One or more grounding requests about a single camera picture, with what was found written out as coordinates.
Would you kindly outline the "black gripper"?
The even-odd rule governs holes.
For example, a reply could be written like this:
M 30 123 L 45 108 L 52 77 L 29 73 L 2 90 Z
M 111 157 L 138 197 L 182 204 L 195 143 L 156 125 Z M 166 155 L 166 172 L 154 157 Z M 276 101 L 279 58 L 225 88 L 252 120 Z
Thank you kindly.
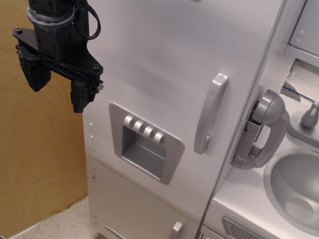
M 15 28 L 17 53 L 21 69 L 32 90 L 38 92 L 51 79 L 51 72 L 66 77 L 71 82 L 70 98 L 74 113 L 82 113 L 103 89 L 100 76 L 103 67 L 88 52 L 87 40 L 72 29 L 46 31 Z

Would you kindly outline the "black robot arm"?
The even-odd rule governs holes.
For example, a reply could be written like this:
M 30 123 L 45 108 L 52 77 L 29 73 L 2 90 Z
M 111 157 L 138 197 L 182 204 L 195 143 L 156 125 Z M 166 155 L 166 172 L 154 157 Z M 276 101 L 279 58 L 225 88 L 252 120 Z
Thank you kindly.
M 51 73 L 69 79 L 75 113 L 82 113 L 103 89 L 101 64 L 89 53 L 88 41 L 96 39 L 101 26 L 89 33 L 89 16 L 97 13 L 86 0 L 28 0 L 27 16 L 32 29 L 16 28 L 17 54 L 26 80 L 35 92 Z

